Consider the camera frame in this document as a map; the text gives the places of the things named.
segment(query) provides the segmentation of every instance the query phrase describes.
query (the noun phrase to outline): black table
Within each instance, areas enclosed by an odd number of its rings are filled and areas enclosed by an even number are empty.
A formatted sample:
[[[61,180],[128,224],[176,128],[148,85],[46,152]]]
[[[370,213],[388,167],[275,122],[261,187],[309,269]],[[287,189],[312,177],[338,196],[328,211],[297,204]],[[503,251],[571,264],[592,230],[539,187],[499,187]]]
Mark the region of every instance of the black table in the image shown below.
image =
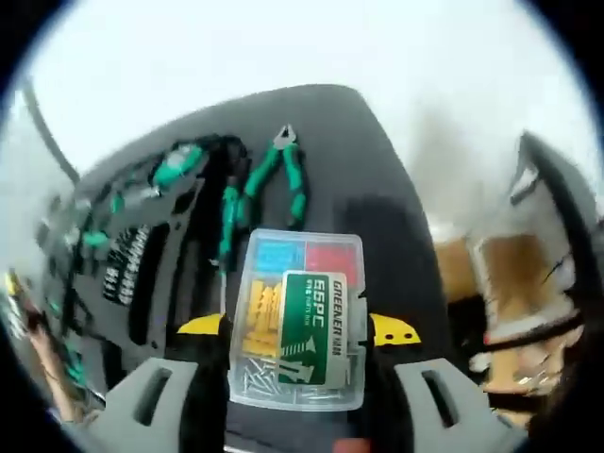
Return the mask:
[[[103,180],[112,169],[167,148],[176,139],[235,134],[261,161],[270,140],[291,123],[306,153],[310,183],[307,231],[355,233],[362,239],[369,311],[415,327],[421,349],[406,359],[451,358],[445,296],[428,224],[417,194],[388,137],[361,96],[340,86],[303,86],[253,94],[173,121],[128,145],[86,176]],[[263,191],[262,227],[284,228],[290,196],[281,170]],[[233,316],[243,269],[229,276]],[[207,313],[218,311],[209,301]],[[230,404],[226,444],[266,451],[324,451],[335,438],[359,435],[345,412],[286,412]]]

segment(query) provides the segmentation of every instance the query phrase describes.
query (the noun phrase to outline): red compartment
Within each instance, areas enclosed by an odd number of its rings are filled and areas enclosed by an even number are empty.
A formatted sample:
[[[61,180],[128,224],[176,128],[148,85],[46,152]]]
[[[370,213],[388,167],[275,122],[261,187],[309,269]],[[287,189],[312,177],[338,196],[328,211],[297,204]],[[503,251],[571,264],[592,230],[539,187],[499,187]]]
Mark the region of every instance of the red compartment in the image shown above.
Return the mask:
[[[354,245],[342,243],[307,243],[307,271],[342,272],[348,286],[357,285],[357,263]]]

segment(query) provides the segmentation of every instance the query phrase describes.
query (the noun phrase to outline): green label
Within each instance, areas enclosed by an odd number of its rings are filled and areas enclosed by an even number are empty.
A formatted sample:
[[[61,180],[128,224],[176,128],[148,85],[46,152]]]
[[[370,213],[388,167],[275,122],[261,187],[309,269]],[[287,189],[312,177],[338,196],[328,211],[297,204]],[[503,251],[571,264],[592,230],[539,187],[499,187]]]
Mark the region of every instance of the green label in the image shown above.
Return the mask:
[[[347,297],[342,274],[288,272],[279,336],[278,381],[344,385]]]

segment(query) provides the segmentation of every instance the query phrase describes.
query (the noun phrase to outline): clear plastic box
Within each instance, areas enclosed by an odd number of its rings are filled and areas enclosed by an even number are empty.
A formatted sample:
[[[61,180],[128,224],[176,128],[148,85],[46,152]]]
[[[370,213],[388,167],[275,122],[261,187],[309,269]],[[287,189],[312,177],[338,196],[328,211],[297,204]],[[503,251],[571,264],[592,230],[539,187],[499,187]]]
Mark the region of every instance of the clear plastic box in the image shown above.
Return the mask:
[[[340,389],[277,382],[277,344],[265,347],[262,343],[263,347],[258,347],[260,343],[250,343],[250,332],[254,330],[248,320],[252,293],[266,291],[264,295],[274,296],[281,311],[279,286],[287,271],[346,275],[349,372]],[[367,337],[367,304],[359,295],[364,287],[362,243],[358,236],[255,230],[247,246],[231,336],[228,374],[231,401],[285,411],[352,411],[360,407],[365,384],[365,348],[359,342]],[[273,321],[271,317],[266,338],[278,338],[278,325]]]

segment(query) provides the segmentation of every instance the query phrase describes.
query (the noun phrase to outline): pliers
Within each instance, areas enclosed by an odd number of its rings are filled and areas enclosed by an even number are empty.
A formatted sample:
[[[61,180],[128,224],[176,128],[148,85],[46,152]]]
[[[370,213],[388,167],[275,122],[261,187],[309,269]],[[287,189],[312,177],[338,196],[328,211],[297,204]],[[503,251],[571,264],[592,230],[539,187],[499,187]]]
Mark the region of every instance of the pliers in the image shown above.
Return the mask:
[[[296,229],[304,222],[307,193],[305,176],[300,162],[300,149],[292,125],[285,125],[273,139],[261,164],[250,174],[237,208],[237,227],[249,229],[252,224],[252,209],[257,201],[261,187],[277,169],[283,157],[285,172],[292,193],[288,228]]]

